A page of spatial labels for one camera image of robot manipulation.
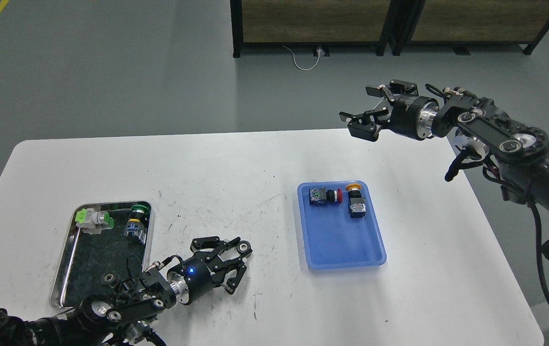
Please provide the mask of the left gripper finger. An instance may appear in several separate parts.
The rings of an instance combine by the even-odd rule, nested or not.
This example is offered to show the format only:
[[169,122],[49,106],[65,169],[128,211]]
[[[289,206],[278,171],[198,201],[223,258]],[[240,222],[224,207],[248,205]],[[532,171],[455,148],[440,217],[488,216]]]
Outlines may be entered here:
[[198,252],[205,252],[200,255],[205,262],[210,262],[217,258],[227,250],[235,247],[239,243],[239,237],[231,240],[220,239],[218,236],[210,236],[204,238],[195,238],[191,242],[189,249],[195,256]]
[[222,260],[215,256],[212,260],[212,283],[214,287],[222,287],[227,294],[234,294],[247,270],[246,261],[251,256],[251,250],[240,252],[236,258]]

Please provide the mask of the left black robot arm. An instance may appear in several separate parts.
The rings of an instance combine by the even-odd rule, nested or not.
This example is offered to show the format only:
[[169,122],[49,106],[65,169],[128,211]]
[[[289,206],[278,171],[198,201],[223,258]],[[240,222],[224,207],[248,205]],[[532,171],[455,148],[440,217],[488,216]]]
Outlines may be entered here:
[[118,281],[111,274],[103,283],[112,294],[91,294],[77,307],[53,317],[24,321],[0,309],[0,346],[132,346],[143,340],[163,346],[152,324],[165,309],[189,305],[222,287],[234,294],[244,276],[251,244],[239,237],[212,236],[191,241],[192,256],[155,261],[142,273]]

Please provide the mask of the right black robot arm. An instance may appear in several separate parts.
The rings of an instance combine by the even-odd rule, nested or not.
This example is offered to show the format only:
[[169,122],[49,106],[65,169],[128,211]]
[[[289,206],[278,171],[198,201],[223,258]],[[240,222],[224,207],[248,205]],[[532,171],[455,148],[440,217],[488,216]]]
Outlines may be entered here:
[[460,171],[481,167],[486,180],[499,185],[503,200],[532,211],[538,278],[549,306],[544,272],[544,260],[549,261],[548,134],[515,121],[492,99],[465,88],[425,88],[431,97],[421,96],[415,83],[401,80],[367,86],[366,93],[380,98],[380,103],[360,114],[342,111],[340,119],[351,136],[371,142],[381,131],[417,141],[444,138],[454,131],[458,154],[444,179],[450,182]]

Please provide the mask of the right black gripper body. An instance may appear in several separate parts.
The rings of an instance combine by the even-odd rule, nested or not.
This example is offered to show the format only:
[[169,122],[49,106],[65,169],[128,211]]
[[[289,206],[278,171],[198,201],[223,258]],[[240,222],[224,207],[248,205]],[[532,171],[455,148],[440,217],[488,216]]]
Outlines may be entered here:
[[439,110],[436,99],[423,96],[400,96],[389,118],[389,129],[414,140],[434,136],[434,120]]

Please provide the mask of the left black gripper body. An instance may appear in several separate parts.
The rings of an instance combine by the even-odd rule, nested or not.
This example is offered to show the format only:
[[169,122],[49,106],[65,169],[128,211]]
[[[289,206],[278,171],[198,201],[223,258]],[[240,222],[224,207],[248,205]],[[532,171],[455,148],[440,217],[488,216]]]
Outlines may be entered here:
[[189,258],[168,270],[166,279],[177,302],[189,305],[222,285],[222,260]]

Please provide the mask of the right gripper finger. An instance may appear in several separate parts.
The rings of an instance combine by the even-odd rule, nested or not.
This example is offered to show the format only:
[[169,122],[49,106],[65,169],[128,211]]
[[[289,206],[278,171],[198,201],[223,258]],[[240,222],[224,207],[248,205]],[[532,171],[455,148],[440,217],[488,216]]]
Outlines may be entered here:
[[378,97],[388,101],[390,104],[395,103],[401,96],[417,97],[419,91],[416,83],[402,80],[391,80],[386,85],[365,86],[365,92],[372,97]]
[[390,122],[388,108],[374,108],[360,114],[339,112],[341,121],[347,124],[351,136],[366,141],[376,142],[381,129]]

